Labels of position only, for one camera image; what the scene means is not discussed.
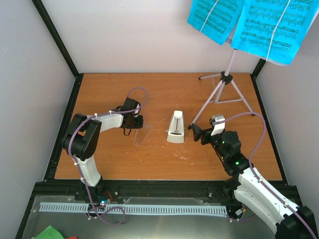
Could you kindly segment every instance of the black metal frame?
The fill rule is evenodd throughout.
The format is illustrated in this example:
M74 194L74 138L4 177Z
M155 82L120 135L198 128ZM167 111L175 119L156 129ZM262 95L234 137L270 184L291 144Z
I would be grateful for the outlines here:
M63 55L67 65L75 77L75 82L69 98L64 117L58 132L58 136L52 151L52 155L44 176L43 182L36 183L31 194L30 200L26 207L24 217L21 221L19 230L16 235L16 239L22 237L24 228L29 217L34 198L38 195L73 195L77 200L88 200L83 183L80 180L57 180L54 179L56 168L62 152L61 140L66 131L67 126L70 123L76 99L81 87L83 73L79 74L77 71L66 47L63 44L54 24L48 15L41 0L32 0L36 9L38 10L43 22L47 26L50 34L52 35L55 43L57 44L61 54ZM279 192L287 196L287 198L295 201L298 205L302 206L301 200L295 186L288 186L286 175L278 154L278 150L274 141L274 137L269 125L269 121L264 109L264 105L258 90L256 79L261 69L265 65L265 60L260 60L256 65L254 72L251 74L252 83L257 95L257 99L262 110L262 114L266 121L266 126L272 147L275 152L277 163L282 176L282 181L270 181L270 183ZM168 198L195 198L204 202L220 203L225 205L227 209L237 207L238 203L229 203L223 197L223 182L224 181L128 181L128 180L104 180L103 185L111 192L119 203L123 202L123 199L129 197L168 197Z

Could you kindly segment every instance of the green paper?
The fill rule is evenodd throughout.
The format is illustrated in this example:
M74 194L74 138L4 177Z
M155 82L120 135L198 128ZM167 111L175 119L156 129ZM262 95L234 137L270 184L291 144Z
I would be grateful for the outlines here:
M64 237L52 226L48 226L35 239L64 239Z

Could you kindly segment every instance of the white metronome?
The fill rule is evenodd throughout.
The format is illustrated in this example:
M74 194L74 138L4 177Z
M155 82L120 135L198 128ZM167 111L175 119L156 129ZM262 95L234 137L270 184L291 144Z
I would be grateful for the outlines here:
M167 141L171 143L184 143L184 118L182 111L174 111L171 116Z

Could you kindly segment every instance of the wooden table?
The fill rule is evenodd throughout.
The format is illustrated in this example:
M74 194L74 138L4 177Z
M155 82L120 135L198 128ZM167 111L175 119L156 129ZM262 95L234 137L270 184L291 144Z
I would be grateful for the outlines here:
M185 129L185 143L166 141L169 120L174 110L183 111L184 126L196 116L214 89L210 79L198 80L209 73L136 73L85 74L74 109L75 113L92 115L104 113L123 104L127 92L137 86L149 92L149 101L141 110L145 121L153 127L140 145L134 145L135 130L129 136L121 128L100 134L95 162L104 179L127 180L226 180L218 157L210 145L194 142L193 133ZM234 80L250 106L261 112L248 73L233 74ZM143 102L143 91L136 90L131 98ZM231 85L224 88L220 100L238 99ZM209 118L223 114L226 118L246 112L243 102L209 104L196 122L209 128ZM262 133L258 117L242 116L226 123L227 130L238 132L242 152L248 158ZM253 163L268 180L281 180L268 134L253 156ZM73 161L62 152L55 174L56 179L78 179Z

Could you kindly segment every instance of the gray wall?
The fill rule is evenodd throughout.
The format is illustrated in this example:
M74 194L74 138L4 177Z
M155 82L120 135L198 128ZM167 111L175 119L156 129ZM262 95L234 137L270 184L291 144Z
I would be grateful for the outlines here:
M231 54L192 28L192 0L44 0L81 72L220 72ZM239 52L233 72L258 58Z
M288 181L319 226L319 18L292 64L266 63L257 82Z
M32 2L0 1L0 238L42 181L74 78Z

